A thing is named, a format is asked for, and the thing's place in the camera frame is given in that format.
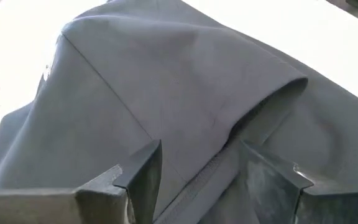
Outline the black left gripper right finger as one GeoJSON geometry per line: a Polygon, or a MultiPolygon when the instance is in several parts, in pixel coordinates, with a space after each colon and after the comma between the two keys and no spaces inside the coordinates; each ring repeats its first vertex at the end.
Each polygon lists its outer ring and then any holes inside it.
{"type": "Polygon", "coordinates": [[[259,223],[358,224],[357,188],[247,141],[241,145],[241,175],[259,223]]]}

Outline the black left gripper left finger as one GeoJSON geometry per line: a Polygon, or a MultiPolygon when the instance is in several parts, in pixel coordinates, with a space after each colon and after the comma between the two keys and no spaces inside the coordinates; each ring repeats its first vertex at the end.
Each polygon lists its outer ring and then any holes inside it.
{"type": "Polygon", "coordinates": [[[152,223],[162,176],[162,142],[75,188],[0,190],[0,223],[152,223]]]}

